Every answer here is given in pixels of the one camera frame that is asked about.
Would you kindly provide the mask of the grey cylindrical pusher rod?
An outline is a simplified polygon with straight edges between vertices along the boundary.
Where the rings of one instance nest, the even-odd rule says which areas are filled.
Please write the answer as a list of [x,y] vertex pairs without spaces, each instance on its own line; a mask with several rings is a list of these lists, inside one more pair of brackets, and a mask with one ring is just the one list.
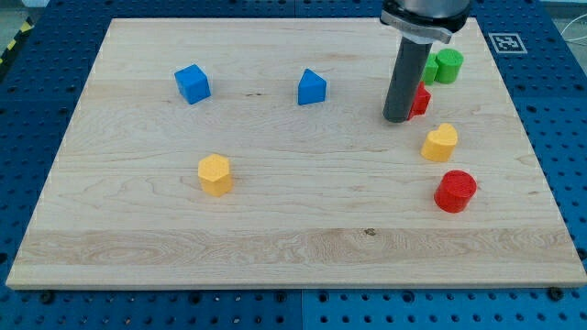
[[409,117],[430,50],[429,43],[418,44],[402,37],[382,110],[389,122],[403,123]]

